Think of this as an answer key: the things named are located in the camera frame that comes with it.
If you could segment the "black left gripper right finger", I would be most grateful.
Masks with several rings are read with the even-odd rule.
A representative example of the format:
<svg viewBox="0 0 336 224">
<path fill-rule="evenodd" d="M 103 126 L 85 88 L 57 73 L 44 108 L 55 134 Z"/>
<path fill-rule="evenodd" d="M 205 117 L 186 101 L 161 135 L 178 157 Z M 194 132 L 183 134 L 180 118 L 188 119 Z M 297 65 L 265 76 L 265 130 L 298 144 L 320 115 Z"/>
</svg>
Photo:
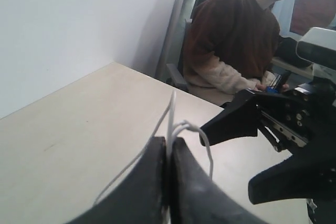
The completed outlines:
<svg viewBox="0 0 336 224">
<path fill-rule="evenodd" d="M 265 223 L 209 178 L 183 138 L 172 147 L 170 215 L 171 223 Z"/>
</svg>

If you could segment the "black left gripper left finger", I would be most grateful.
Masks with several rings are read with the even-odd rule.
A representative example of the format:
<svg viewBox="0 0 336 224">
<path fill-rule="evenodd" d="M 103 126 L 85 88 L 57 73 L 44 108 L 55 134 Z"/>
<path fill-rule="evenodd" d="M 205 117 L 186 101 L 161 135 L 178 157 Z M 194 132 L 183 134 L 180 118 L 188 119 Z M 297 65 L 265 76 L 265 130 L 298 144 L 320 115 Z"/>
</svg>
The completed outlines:
<svg viewBox="0 0 336 224">
<path fill-rule="evenodd" d="M 70 223 L 163 223 L 165 163 L 165 138 L 151 138 L 126 178 L 106 198 Z"/>
</svg>

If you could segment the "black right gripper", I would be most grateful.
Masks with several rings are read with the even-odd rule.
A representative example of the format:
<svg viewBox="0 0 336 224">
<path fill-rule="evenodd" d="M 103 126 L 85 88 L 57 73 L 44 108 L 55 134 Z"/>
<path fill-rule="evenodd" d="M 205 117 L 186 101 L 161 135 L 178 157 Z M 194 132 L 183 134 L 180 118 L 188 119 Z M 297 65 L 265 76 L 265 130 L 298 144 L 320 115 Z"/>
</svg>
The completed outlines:
<svg viewBox="0 0 336 224">
<path fill-rule="evenodd" d="M 294 153 L 248 183 L 252 204 L 335 200 L 335 83 L 311 81 L 284 93 L 239 91 L 201 130 L 213 146 L 260 131 L 277 152 Z"/>
</svg>

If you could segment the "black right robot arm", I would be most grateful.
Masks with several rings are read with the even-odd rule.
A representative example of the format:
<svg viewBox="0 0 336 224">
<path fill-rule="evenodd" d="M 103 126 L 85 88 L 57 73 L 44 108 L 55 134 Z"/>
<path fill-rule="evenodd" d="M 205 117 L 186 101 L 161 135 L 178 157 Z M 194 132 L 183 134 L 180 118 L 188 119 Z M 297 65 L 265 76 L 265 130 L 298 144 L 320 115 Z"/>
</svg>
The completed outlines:
<svg viewBox="0 0 336 224">
<path fill-rule="evenodd" d="M 202 145 L 261 133 L 290 157 L 248 183 L 252 204 L 303 198 L 313 223 L 335 223 L 335 84 L 315 78 L 284 93 L 239 91 L 202 126 Z"/>
</svg>

